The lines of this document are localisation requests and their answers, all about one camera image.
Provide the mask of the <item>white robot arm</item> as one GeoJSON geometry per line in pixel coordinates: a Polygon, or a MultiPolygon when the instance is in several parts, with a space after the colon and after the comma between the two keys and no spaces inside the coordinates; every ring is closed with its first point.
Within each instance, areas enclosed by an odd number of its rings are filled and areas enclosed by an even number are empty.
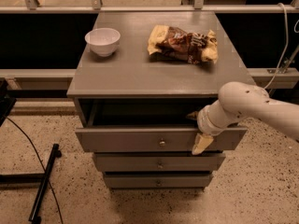
{"type": "Polygon", "coordinates": [[[223,85],[218,100],[188,118],[197,121],[199,133],[195,136],[192,154],[199,155],[228,126],[246,118],[258,119],[291,139],[299,140],[299,105],[269,97],[261,87],[242,82],[223,85]]]}

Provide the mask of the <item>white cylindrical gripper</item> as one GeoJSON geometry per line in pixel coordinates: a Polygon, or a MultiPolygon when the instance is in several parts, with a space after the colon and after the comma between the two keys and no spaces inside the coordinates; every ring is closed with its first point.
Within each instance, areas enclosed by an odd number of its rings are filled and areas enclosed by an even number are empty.
{"type": "Polygon", "coordinates": [[[231,123],[228,113],[220,105],[207,105],[200,112],[193,111],[187,119],[197,120],[202,133],[195,136],[192,154],[201,154],[213,141],[214,137],[222,133],[231,123]]]}

